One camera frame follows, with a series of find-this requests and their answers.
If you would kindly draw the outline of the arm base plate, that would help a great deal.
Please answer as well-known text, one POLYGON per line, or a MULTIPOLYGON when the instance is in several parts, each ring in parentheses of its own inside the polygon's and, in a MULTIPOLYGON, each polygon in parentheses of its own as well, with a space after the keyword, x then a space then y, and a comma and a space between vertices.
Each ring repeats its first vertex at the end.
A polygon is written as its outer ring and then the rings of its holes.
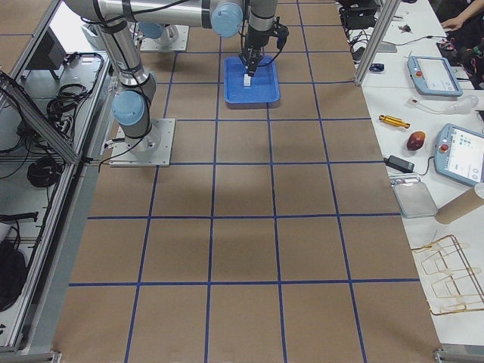
POLYGON ((169 166, 176 121, 152 119, 151 131, 140 144, 134 139, 117 142, 113 145, 113 158, 108 160, 112 167, 169 166))
POLYGON ((139 48, 144 53, 186 51, 188 34, 188 26, 170 25, 165 27, 163 34, 157 39, 143 36, 139 42, 139 48))

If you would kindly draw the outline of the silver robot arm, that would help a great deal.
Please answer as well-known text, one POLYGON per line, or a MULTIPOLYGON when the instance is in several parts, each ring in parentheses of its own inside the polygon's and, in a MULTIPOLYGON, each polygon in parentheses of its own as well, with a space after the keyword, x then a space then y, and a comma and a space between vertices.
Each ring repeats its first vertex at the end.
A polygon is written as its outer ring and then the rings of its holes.
POLYGON ((150 104, 156 81, 144 67, 129 31, 130 23, 198 26, 219 36, 237 34, 251 20, 257 1, 67 1, 67 6, 86 23, 100 30, 101 41, 119 74, 122 91, 112 103, 113 115, 124 131, 129 147, 150 149, 150 104))
POLYGON ((262 61, 269 39, 277 39, 278 52, 287 43, 289 31, 275 15, 277 6, 276 1, 131 1, 126 15, 138 22, 201 26, 226 38, 247 23, 239 57, 253 77, 259 67, 270 64, 262 61))

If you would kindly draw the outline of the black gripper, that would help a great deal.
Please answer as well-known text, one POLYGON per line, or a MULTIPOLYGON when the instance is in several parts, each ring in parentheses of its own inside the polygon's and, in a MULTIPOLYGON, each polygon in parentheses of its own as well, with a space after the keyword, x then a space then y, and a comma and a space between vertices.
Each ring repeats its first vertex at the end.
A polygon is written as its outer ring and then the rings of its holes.
POLYGON ((263 58, 262 48, 268 44, 269 38, 268 32, 247 33, 239 58, 249 77, 255 76, 258 65, 263 58))

